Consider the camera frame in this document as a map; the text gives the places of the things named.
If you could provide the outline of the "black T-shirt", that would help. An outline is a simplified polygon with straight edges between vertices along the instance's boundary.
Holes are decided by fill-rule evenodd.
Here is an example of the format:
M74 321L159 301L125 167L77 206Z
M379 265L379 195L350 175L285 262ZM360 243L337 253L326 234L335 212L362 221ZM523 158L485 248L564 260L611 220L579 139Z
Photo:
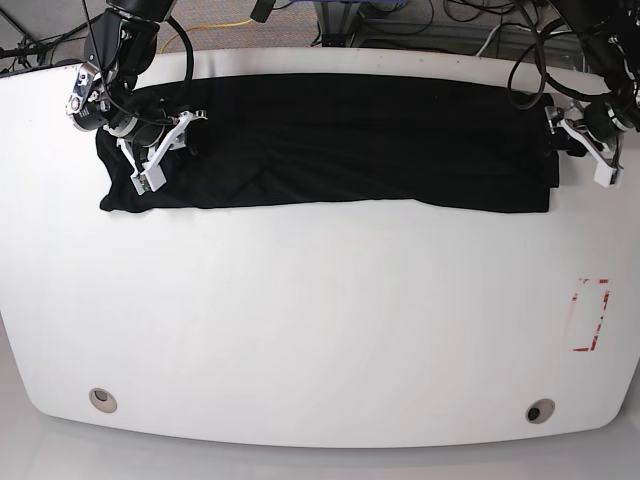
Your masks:
M496 213L545 213L559 184L544 96L517 110L504 89L440 79L279 74L196 80L186 148L167 182L138 194L131 165L96 136L111 180L104 211L221 209L416 200Z

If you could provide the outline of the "red tape rectangle marking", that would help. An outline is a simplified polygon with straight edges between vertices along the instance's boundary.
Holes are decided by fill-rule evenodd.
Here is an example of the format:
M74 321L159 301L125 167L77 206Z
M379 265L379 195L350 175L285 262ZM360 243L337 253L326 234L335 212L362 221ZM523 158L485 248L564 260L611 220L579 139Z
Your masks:
M596 348L611 290L606 278L580 279L571 300L567 341L572 352Z

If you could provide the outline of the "black tripod leg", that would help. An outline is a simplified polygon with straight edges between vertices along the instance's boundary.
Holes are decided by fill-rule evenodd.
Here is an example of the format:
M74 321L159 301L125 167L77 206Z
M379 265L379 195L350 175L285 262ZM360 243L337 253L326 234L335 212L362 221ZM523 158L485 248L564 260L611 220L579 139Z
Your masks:
M16 42L11 47L12 50L41 45L41 42L5 8L1 8L1 24L7 24L15 32Z

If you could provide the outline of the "grey metal stand base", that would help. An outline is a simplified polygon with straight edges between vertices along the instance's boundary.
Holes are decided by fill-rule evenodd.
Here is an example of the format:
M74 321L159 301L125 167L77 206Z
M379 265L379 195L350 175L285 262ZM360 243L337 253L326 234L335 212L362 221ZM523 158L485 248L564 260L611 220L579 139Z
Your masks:
M311 43L321 47L360 47L368 41L390 39L382 26L406 6L405 1L312 1L318 34Z

